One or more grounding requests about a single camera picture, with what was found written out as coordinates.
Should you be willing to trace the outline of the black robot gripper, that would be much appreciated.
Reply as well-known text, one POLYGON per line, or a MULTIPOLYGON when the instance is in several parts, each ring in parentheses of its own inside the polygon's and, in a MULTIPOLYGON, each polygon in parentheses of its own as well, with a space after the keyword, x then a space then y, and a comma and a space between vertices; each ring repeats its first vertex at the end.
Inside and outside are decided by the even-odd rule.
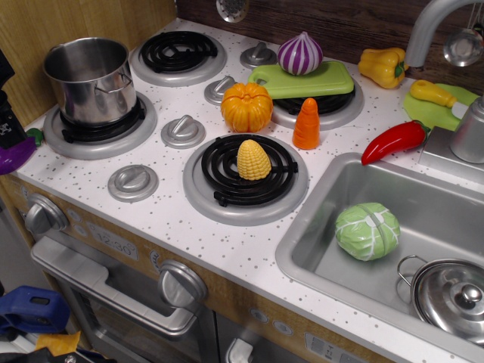
POLYGON ((1 84, 1 148, 10 148, 19 144, 27 138, 26 133, 20 124, 20 121, 14 114, 11 105, 8 101, 8 96, 3 90, 5 83, 15 74, 13 67, 10 65, 8 59, 1 51, 1 69, 0 69, 0 84, 1 84))

